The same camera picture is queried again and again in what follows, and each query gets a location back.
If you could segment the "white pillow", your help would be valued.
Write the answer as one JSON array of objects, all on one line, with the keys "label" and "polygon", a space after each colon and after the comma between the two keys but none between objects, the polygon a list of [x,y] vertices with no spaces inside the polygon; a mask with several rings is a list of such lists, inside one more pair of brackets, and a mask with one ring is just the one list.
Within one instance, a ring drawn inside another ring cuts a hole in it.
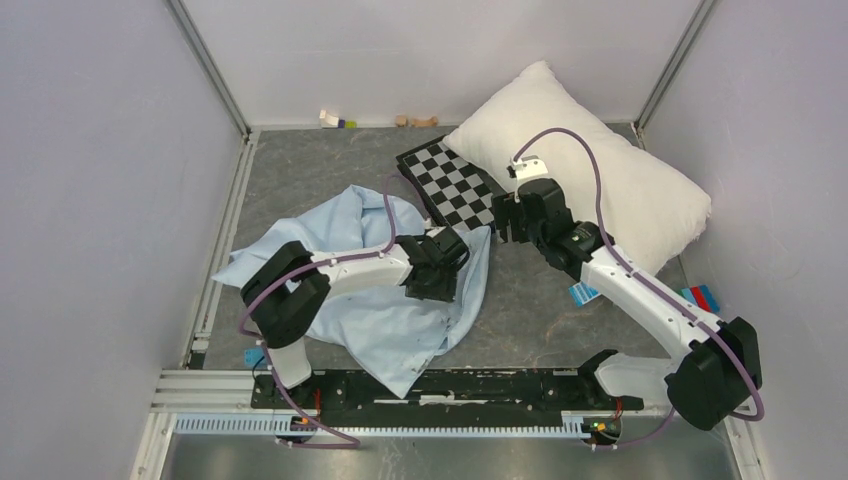
[{"label": "white pillow", "polygon": [[544,162],[577,220],[602,219],[641,269],[657,274],[705,230],[711,199],[696,183],[633,146],[572,98],[537,61],[448,134],[445,144],[503,190],[525,147]]}]

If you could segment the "light blue pillowcase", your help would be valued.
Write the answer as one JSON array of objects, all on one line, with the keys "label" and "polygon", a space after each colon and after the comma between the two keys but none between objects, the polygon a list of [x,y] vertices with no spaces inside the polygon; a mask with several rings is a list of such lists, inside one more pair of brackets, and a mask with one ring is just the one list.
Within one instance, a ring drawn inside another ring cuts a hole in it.
[{"label": "light blue pillowcase", "polygon": [[[276,221],[256,242],[231,255],[213,280],[243,287],[280,247],[298,240],[310,251],[342,252],[383,247],[391,232],[421,234],[425,220],[409,202],[361,186],[306,213]],[[378,287],[328,300],[309,337],[343,346],[369,374],[398,397],[405,396],[431,360],[455,347],[480,313],[489,272],[491,230],[462,231],[470,258],[458,274],[451,303],[417,300],[401,287]]]}]

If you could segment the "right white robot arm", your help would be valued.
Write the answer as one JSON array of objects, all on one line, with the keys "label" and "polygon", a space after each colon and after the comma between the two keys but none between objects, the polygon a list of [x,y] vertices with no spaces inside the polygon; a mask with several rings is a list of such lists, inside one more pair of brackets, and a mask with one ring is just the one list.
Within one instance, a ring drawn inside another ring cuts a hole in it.
[{"label": "right white robot arm", "polygon": [[755,328],[687,301],[617,246],[601,221],[577,221],[550,178],[494,197],[505,241],[529,242],[547,263],[595,290],[650,333],[668,359],[603,355],[577,382],[580,400],[602,408],[616,396],[666,400],[690,425],[710,430],[726,417],[759,421],[762,368]]}]

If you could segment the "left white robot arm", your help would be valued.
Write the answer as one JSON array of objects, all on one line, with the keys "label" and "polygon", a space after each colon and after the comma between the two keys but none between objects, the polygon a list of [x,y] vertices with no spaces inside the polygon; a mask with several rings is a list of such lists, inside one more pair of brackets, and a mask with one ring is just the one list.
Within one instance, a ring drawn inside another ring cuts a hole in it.
[{"label": "left white robot arm", "polygon": [[469,257],[468,246],[451,228],[400,235],[383,248],[349,252],[310,252],[299,241],[283,245],[240,290],[278,397],[295,408],[312,399],[313,369],[304,338],[326,315],[326,303],[374,293],[376,299],[367,303],[370,313],[394,327],[405,318],[393,313],[396,303],[453,304]]}]

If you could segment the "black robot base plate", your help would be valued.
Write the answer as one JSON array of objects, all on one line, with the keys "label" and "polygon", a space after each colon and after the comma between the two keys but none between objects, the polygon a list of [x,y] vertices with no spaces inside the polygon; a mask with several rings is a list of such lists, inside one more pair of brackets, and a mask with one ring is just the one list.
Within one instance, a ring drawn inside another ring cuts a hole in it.
[{"label": "black robot base plate", "polygon": [[555,427],[565,411],[643,409],[575,369],[426,370],[403,397],[363,370],[319,370],[290,389],[294,404],[340,427]]}]

